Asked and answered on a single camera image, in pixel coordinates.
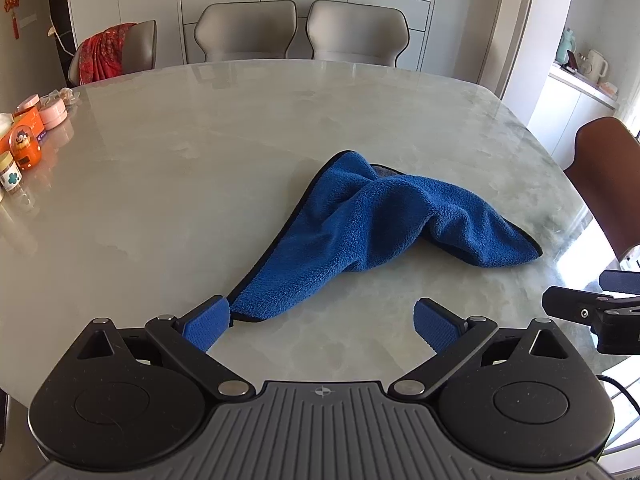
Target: red tassel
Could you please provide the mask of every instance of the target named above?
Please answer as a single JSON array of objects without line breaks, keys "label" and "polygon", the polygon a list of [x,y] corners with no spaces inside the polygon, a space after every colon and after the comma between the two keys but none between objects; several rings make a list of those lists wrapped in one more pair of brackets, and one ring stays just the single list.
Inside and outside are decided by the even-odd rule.
[{"label": "red tassel", "polygon": [[14,36],[16,40],[20,39],[20,29],[18,28],[18,19],[15,17],[15,12],[14,12]]}]

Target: white electric kettle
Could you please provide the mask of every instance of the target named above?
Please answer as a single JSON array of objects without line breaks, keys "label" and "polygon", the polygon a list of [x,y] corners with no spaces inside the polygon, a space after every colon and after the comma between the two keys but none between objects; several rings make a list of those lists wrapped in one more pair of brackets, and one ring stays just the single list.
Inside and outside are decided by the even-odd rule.
[{"label": "white electric kettle", "polygon": [[582,73],[589,81],[598,84],[601,77],[605,77],[609,72],[609,62],[604,59],[597,50],[590,50],[587,59],[582,64]]}]

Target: jar with yellow lid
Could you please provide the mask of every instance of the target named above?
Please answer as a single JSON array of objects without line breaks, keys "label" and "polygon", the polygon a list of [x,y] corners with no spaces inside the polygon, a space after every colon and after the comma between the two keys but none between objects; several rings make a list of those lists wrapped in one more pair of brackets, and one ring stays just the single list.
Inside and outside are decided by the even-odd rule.
[{"label": "jar with yellow lid", "polygon": [[14,193],[21,180],[22,174],[11,152],[0,153],[0,184],[2,187],[9,193]]}]

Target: kettle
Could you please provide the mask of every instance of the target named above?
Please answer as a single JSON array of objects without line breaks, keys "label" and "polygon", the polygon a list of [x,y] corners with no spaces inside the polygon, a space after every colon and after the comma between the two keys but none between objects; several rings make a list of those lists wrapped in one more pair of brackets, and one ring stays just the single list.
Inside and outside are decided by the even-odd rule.
[{"label": "kettle", "polygon": [[590,50],[581,69],[582,74],[587,76],[589,81],[598,84],[600,78],[609,73],[609,62],[597,50]]},{"label": "kettle", "polygon": [[560,45],[558,45],[556,52],[556,61],[559,64],[564,65],[569,62],[568,50],[575,52],[575,36],[569,27],[562,31],[562,38],[560,38]]}]

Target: jar label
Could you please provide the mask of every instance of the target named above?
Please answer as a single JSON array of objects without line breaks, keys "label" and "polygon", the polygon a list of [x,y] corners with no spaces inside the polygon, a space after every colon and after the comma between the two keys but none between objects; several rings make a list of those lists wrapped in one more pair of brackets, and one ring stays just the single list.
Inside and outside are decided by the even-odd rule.
[{"label": "jar label", "polygon": [[0,184],[7,191],[11,191],[22,180],[22,174],[13,161],[7,168],[0,172]]}]

